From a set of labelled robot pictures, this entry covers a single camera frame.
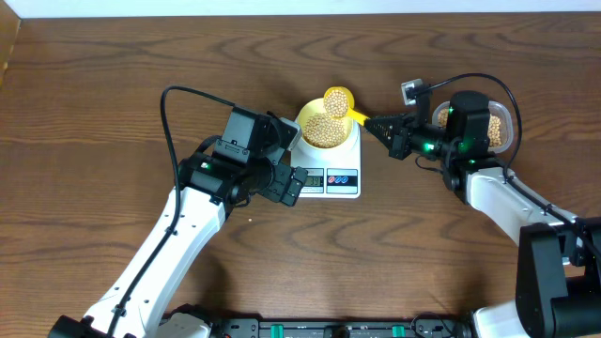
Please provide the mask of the yellow measuring scoop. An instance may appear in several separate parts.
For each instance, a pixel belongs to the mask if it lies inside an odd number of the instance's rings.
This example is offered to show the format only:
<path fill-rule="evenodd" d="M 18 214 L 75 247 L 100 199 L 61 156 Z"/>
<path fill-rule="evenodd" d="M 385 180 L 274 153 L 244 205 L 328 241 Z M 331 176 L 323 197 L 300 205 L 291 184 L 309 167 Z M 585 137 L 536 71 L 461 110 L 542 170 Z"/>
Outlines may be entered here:
<path fill-rule="evenodd" d="M 343 86 L 330 87 L 323 96 L 326 113 L 333 118 L 348 117 L 363 126 L 366 115 L 355 110 L 355 100 L 349 89 Z"/>

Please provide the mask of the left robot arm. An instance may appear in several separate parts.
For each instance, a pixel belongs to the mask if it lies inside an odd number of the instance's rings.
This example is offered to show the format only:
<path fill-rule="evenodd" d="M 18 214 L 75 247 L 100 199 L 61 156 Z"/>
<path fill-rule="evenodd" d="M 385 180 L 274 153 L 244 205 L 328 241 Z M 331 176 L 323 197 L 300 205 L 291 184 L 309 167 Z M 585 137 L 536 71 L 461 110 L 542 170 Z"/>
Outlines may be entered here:
<path fill-rule="evenodd" d="M 166 307 L 195 258 L 235 207 L 259 194 L 296 204 L 306 170 L 281 161 L 301 138 L 286 118 L 236 107 L 221 136 L 205 140 L 177 166 L 156 225 L 106 294 L 80 320 L 61 316 L 52 337 L 208 337 L 210 323 Z"/>

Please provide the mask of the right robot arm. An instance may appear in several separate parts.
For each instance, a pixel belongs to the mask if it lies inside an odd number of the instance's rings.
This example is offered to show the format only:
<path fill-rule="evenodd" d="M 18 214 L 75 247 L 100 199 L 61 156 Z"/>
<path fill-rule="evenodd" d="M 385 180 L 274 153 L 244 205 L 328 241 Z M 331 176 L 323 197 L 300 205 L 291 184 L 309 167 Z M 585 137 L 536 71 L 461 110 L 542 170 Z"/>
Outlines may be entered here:
<path fill-rule="evenodd" d="M 392 158 L 439 161 L 446 188 L 483 212 L 518 247 L 516 295 L 471 313 L 474 337 L 579 337 L 600 331 L 600 221 L 554 207 L 489 149 L 489 99 L 455 93 L 444 127 L 428 121 L 428 94 L 410 93 L 410 114 L 364 127 Z"/>

